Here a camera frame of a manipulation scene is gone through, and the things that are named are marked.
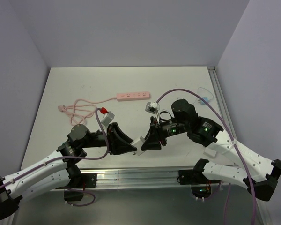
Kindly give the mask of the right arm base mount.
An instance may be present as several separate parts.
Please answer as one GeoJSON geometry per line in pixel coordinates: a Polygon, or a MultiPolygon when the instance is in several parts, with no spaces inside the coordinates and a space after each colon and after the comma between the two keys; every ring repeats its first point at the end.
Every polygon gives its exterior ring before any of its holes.
{"type": "Polygon", "coordinates": [[[221,189],[219,180],[209,180],[202,174],[190,170],[179,170],[177,182],[180,185],[190,185],[195,198],[206,199],[221,189]]]}

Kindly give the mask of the light blue charger plug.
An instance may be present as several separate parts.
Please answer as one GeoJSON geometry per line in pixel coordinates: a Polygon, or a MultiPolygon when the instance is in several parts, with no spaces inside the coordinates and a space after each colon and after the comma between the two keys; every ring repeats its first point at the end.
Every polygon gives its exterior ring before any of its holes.
{"type": "Polygon", "coordinates": [[[198,99],[198,103],[200,105],[206,105],[206,103],[209,104],[209,102],[210,102],[210,99],[208,97],[202,97],[202,98],[198,99]]]}

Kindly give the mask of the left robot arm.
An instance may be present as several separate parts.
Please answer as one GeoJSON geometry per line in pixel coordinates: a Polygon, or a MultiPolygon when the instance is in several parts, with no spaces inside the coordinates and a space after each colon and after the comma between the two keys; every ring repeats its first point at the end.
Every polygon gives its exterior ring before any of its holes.
{"type": "Polygon", "coordinates": [[[14,214],[24,198],[79,186],[82,174],[77,163],[88,159],[85,148],[106,147],[107,154],[120,155],[137,151],[132,142],[116,122],[108,126],[107,132],[90,132],[85,125],[74,126],[67,140],[53,153],[23,170],[0,176],[0,220],[14,214]]]}

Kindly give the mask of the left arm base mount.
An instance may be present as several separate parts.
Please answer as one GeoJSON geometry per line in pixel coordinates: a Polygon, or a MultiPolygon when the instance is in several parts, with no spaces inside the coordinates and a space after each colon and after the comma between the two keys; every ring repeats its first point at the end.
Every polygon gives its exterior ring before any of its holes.
{"type": "MultiPolygon", "coordinates": [[[[71,179],[70,183],[67,185],[71,189],[82,189],[95,188],[97,181],[96,173],[82,173],[80,177],[71,179]]],[[[70,190],[64,191],[64,200],[67,202],[80,202],[84,197],[83,193],[78,193],[70,190]]]]}

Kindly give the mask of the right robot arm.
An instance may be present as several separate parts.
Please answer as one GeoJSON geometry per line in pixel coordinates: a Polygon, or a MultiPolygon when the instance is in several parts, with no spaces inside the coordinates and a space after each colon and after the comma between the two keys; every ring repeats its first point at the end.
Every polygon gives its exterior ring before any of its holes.
{"type": "Polygon", "coordinates": [[[216,151],[234,164],[220,165],[208,159],[199,159],[191,170],[180,170],[181,185],[224,181],[245,188],[257,199],[269,201],[281,175],[281,160],[270,160],[230,138],[227,130],[209,118],[200,117],[195,107],[185,99],[176,100],[171,109],[173,117],[159,122],[150,118],[149,131],[142,151],[160,150],[167,138],[186,133],[193,142],[216,151]]]}

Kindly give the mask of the silver white charger plug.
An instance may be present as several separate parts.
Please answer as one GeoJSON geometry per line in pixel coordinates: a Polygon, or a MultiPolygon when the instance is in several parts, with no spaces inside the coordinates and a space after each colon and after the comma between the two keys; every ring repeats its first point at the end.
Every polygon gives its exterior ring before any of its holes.
{"type": "Polygon", "coordinates": [[[142,136],[139,136],[138,138],[134,139],[130,144],[134,146],[137,150],[133,152],[134,156],[140,156],[145,151],[141,150],[142,145],[144,144],[145,139],[142,136]]]}

